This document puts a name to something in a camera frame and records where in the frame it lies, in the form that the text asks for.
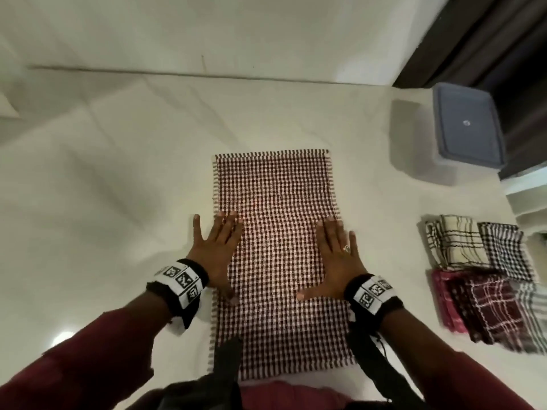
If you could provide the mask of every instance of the white floor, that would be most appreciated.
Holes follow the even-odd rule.
[[[430,105],[430,92],[32,72],[13,99],[23,120],[0,120],[0,383],[60,333],[138,295],[176,251],[185,254],[192,215],[212,214],[213,154],[321,147],[332,151],[338,204],[367,268],[392,282],[407,308],[448,343],[532,406],[547,407],[547,357],[475,345],[438,322],[422,218],[515,218],[495,175],[457,187],[410,178],[399,161],[404,147],[395,146],[410,119],[393,113],[395,99]],[[156,375],[142,391],[206,372],[208,306],[182,339],[160,334]],[[287,379],[379,398],[358,368]]]

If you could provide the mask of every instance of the maroon plaid towel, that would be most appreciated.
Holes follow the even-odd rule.
[[[509,281],[501,275],[490,275],[469,277],[464,282],[489,340],[524,351],[521,338],[529,336]]]
[[[348,304],[296,299],[324,277],[315,224],[339,218],[329,152],[223,154],[213,165],[215,211],[237,210],[244,222],[228,269],[240,305],[215,298],[213,345],[242,339],[241,380],[353,364]]]

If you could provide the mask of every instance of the container lid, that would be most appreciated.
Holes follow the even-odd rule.
[[[502,169],[505,143],[490,94],[437,83],[433,87],[436,137],[443,158]]]

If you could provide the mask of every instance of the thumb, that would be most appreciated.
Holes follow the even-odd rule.
[[[228,280],[218,286],[218,291],[232,306],[239,305],[239,298],[236,296],[236,292],[233,290]]]
[[[302,289],[297,293],[297,299],[299,301],[305,301],[308,299],[318,298],[319,296],[329,296],[328,290],[322,283],[318,286],[311,286],[310,288]]]

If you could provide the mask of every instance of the maroon shirt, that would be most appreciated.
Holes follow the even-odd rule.
[[[125,309],[106,312],[0,387],[0,408],[112,409],[154,374],[150,367],[153,343],[154,333],[143,329]],[[432,407],[533,410],[468,355],[448,352],[442,362],[433,379],[420,380]]]

